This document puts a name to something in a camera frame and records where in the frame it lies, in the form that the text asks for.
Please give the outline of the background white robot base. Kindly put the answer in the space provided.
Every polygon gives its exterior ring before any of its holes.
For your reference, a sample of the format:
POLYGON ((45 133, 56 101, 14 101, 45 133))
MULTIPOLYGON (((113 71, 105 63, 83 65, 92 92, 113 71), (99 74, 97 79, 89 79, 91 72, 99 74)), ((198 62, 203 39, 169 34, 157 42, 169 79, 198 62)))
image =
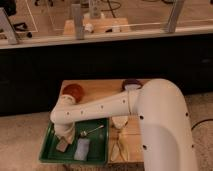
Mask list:
POLYGON ((100 0, 88 0, 89 11, 84 14, 86 19, 104 19, 105 15, 100 8, 100 0))

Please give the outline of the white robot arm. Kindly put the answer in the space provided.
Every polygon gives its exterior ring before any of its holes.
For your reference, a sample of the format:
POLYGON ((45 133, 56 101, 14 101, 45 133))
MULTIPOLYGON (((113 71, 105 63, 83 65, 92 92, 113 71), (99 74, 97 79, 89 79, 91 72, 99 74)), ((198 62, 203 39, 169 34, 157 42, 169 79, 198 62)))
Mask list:
POLYGON ((78 105, 56 105, 50 120, 61 130, 72 122, 135 115, 139 118, 145 171, 198 171, 186 101, 166 79, 78 105))

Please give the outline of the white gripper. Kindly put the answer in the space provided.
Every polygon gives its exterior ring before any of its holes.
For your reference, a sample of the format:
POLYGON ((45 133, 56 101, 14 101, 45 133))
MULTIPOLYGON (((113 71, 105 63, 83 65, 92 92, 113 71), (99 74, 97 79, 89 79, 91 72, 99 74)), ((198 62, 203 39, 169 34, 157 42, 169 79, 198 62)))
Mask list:
POLYGON ((61 139, 64 138, 68 144, 72 144, 75 138, 75 124, 68 125, 54 125, 56 136, 61 139))

